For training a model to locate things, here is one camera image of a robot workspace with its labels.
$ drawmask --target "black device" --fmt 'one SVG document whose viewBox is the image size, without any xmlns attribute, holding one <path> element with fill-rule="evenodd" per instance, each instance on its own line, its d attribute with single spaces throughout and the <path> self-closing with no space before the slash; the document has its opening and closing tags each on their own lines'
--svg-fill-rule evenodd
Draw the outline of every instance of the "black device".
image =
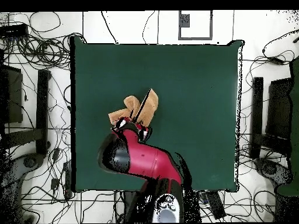
<svg viewBox="0 0 299 224">
<path fill-rule="evenodd" d="M 28 25 L 17 24 L 0 27 L 0 39 L 20 38 L 28 36 Z"/>
<path fill-rule="evenodd" d="M 207 191 L 205 195 L 208 199 L 208 203 L 210 204 L 210 210 L 213 213 L 214 218 L 218 220 L 225 217 L 227 214 L 224 211 L 224 206 L 221 202 L 218 191 Z"/>
<path fill-rule="evenodd" d="M 281 184 L 288 184 L 293 179 L 293 175 L 289 169 L 272 160 L 258 158 L 253 160 L 253 162 L 257 173 L 269 179 L 274 188 Z"/>
<path fill-rule="evenodd" d="M 21 208 L 21 191 L 24 177 L 28 172 L 38 169 L 46 157 L 50 142 L 48 134 L 48 81 L 51 73 L 48 70 L 38 71 L 36 128 L 29 131 L 18 131 L 5 134 L 4 120 L 0 114 L 0 222 L 25 223 Z M 6 99 L 0 90 L 1 113 Z M 14 160 L 3 159 L 5 149 L 36 141 L 36 153 L 20 156 Z"/>
<path fill-rule="evenodd" d="M 0 69 L 0 87 L 3 101 L 1 112 L 4 123 L 21 123 L 22 115 L 22 80 L 20 69 L 2 65 Z"/>
<path fill-rule="evenodd" d="M 64 186 L 64 198 L 70 200 L 72 198 L 71 191 L 71 173 L 72 173 L 72 160 L 63 164 L 65 171 L 65 186 Z"/>
<path fill-rule="evenodd" d="M 275 137 L 290 139 L 291 99 L 294 83 L 291 78 L 274 80 L 269 86 L 269 105 L 266 133 Z"/>
<path fill-rule="evenodd" d="M 259 158 L 260 147 L 264 146 L 287 157 L 291 154 L 290 90 L 294 85 L 292 78 L 275 80 L 269 88 L 269 108 L 266 134 L 262 134 L 263 78 L 254 78 L 252 82 L 251 133 L 249 136 L 249 157 Z"/>
</svg>

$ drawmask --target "floor tile grout line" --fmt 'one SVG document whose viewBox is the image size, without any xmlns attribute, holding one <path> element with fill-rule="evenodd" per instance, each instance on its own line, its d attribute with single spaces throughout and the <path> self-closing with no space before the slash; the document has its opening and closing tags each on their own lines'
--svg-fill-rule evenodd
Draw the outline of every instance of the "floor tile grout line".
<svg viewBox="0 0 299 224">
<path fill-rule="evenodd" d="M 14 52 L 13 53 L 14 55 L 22 55 L 22 53 L 17 53 L 17 52 Z M 55 54 L 51 54 L 53 57 L 61 57 L 60 55 L 55 55 Z M 249 62 L 254 62 L 256 60 L 254 59 L 242 59 L 242 61 L 249 61 Z M 259 60 L 259 62 L 267 62 L 268 60 Z"/>
<path fill-rule="evenodd" d="M 29 129 L 33 130 L 32 127 L 5 127 L 5 129 Z M 48 130 L 70 130 L 70 128 L 48 128 Z"/>
<path fill-rule="evenodd" d="M 235 26 L 235 11 L 232 14 L 232 37 L 231 37 L 231 40 L 234 40 L 234 26 Z"/>
<path fill-rule="evenodd" d="M 39 199 L 39 198 L 24 198 L 24 201 L 35 201 L 35 200 L 39 200 L 39 201 L 51 201 L 51 199 Z M 77 200 L 69 200 L 70 202 L 80 202 L 80 199 Z M 92 200 L 92 199 L 82 199 L 82 202 L 114 202 L 113 200 Z M 249 205 L 249 204 L 225 204 L 225 206 L 254 206 L 254 204 Z"/>
</svg>

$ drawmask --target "green mat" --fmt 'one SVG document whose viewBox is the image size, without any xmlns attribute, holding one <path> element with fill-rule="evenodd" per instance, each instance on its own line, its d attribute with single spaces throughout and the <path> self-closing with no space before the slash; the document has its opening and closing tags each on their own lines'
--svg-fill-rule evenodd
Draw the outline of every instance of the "green mat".
<svg viewBox="0 0 299 224">
<path fill-rule="evenodd" d="M 97 154 L 110 132 L 108 113 L 125 108 L 129 95 L 142 101 L 149 88 L 159 106 L 148 144 L 168 150 L 175 161 L 180 153 L 194 190 L 235 191 L 242 45 L 84 44 L 74 38 L 76 191 L 141 188 L 144 180 L 138 177 L 101 170 Z"/>
</svg>

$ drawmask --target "dark metal stand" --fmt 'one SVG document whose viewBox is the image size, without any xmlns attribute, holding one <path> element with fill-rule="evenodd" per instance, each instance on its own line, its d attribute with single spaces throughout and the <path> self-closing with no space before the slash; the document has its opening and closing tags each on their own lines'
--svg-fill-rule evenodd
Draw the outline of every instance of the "dark metal stand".
<svg viewBox="0 0 299 224">
<path fill-rule="evenodd" d="M 291 142 L 289 133 L 282 133 L 279 137 L 271 132 L 273 129 L 273 124 L 271 124 L 271 118 L 268 117 L 268 124 L 266 128 L 267 134 L 262 134 L 262 113 L 263 113 L 263 78 L 254 78 L 252 84 L 252 113 L 251 113 L 251 135 L 249 139 L 249 157 L 251 159 L 257 159 L 260 155 L 260 147 L 264 146 L 272 149 L 274 152 L 280 153 L 287 157 L 291 155 Z M 278 96 L 275 93 L 271 93 L 269 97 L 285 97 Z"/>
<path fill-rule="evenodd" d="M 4 122 L 1 121 L 1 150 L 9 149 L 17 145 L 23 145 L 36 141 L 36 153 L 31 153 L 10 160 L 1 159 L 0 170 L 0 222 L 24 223 L 21 207 L 21 191 L 23 179 L 28 172 L 38 169 L 46 157 L 50 143 L 47 140 L 48 133 L 48 81 L 51 73 L 48 70 L 39 70 L 37 81 L 37 108 L 36 129 L 19 131 L 10 134 L 4 133 Z"/>
</svg>

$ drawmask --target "beige fabric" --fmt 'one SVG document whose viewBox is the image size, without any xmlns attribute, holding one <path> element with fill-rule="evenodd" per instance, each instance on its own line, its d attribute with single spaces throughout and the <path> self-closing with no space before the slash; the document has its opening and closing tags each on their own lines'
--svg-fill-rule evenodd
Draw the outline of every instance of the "beige fabric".
<svg viewBox="0 0 299 224">
<path fill-rule="evenodd" d="M 126 97 L 124 99 L 124 104 L 126 105 L 127 108 L 108 114 L 111 124 L 114 125 L 116 120 L 120 117 L 130 117 L 131 113 L 132 113 L 131 118 L 134 118 L 137 115 L 143 102 L 145 101 L 145 98 L 140 104 L 138 99 L 135 96 Z M 145 127 L 148 127 L 151 123 L 151 120 L 157 108 L 158 108 L 158 96 L 153 91 L 153 89 L 150 89 L 144 107 L 142 108 L 140 115 L 137 119 L 137 122 L 142 124 Z"/>
</svg>

